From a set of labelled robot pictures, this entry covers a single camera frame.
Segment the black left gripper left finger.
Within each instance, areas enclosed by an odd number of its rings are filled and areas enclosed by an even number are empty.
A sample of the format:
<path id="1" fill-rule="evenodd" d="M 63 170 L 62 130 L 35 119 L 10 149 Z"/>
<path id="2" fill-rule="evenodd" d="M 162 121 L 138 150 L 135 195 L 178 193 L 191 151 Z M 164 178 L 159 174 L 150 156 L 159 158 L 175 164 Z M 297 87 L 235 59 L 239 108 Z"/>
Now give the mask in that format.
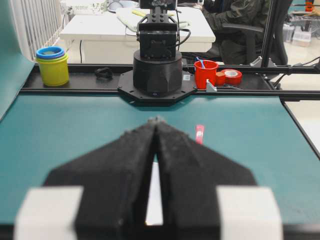
<path id="1" fill-rule="evenodd" d="M 132 239 L 145 222 L 156 125 L 52 169 L 30 188 L 14 223 L 16 240 Z"/>

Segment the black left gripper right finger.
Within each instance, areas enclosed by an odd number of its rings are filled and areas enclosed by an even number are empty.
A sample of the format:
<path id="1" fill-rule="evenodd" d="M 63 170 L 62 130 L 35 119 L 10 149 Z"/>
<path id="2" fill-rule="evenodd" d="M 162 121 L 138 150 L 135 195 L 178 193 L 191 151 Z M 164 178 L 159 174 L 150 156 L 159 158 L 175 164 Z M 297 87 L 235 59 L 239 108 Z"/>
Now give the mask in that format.
<path id="1" fill-rule="evenodd" d="M 156 125 L 156 139 L 170 239 L 283 239 L 275 196 L 250 169 L 164 122 Z"/>

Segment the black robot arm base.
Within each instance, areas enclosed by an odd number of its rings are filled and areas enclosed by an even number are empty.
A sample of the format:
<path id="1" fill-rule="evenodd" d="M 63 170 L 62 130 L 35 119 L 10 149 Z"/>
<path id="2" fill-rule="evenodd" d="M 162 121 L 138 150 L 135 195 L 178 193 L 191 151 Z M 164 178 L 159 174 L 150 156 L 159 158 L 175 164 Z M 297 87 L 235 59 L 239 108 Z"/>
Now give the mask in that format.
<path id="1" fill-rule="evenodd" d="M 195 93 L 194 77 L 183 71 L 179 23 L 168 14 L 176 0 L 141 0 L 139 7 L 150 12 L 137 24 L 139 49 L 133 68 L 119 77 L 118 91 L 138 103 L 171 105 Z"/>

